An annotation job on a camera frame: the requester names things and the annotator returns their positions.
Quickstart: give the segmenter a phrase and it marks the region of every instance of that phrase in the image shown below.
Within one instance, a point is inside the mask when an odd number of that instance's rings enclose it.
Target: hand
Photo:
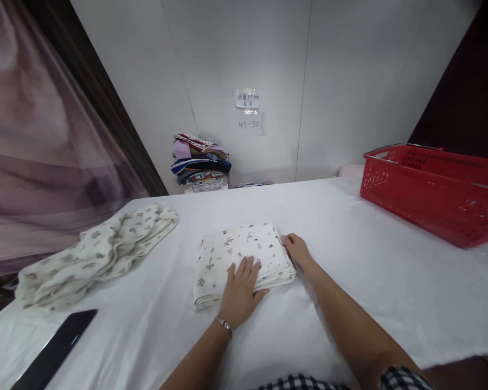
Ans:
[[[260,261],[253,265],[253,256],[243,258],[235,273],[235,263],[228,269],[228,282],[222,296],[219,317],[225,320],[233,330],[251,316],[256,306],[269,290],[259,290],[253,294],[256,277],[259,274]]]
[[[309,249],[307,249],[305,241],[296,234],[290,233],[284,236],[282,240],[293,261],[300,265],[304,271],[316,264],[309,253]]]

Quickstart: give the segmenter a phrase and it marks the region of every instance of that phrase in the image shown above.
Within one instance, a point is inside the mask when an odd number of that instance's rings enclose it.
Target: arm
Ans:
[[[311,280],[325,322],[363,389],[378,389],[381,374],[390,366],[405,366],[424,376],[403,348],[313,260],[304,240],[291,233],[284,244]]]
[[[228,281],[222,296],[219,317],[236,330],[251,316],[268,290],[253,294],[260,262],[253,265],[253,256],[240,262],[235,273],[235,264],[228,269]],[[215,320],[168,377],[160,390],[207,389],[222,356],[229,345],[229,333]]]

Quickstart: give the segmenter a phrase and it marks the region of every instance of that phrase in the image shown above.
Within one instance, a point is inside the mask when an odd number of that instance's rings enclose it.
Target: plaid sleeve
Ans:
[[[380,390],[433,390],[433,387],[407,367],[392,366],[381,375]]]
[[[257,390],[349,390],[344,385],[331,385],[304,374],[292,374],[260,386]]]

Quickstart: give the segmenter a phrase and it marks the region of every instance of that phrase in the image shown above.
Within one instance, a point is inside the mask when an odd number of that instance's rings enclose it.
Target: paper note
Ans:
[[[250,88],[237,89],[235,90],[235,105],[239,108],[259,108],[259,93],[255,89]]]
[[[263,112],[246,109],[235,117],[233,126],[236,126],[237,132],[241,134],[264,135],[263,119]]]

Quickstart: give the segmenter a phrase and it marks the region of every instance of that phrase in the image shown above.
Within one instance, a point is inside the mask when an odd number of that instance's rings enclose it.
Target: baby blanket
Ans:
[[[260,260],[254,290],[291,283],[296,271],[274,223],[242,226],[205,237],[201,242],[199,271],[194,285],[194,307],[212,306],[222,298],[232,263],[238,267],[244,256]]]
[[[118,277],[143,259],[179,222],[167,205],[154,203],[133,213],[116,213],[80,234],[80,242],[25,267],[15,295],[23,308],[67,307],[97,281]]]

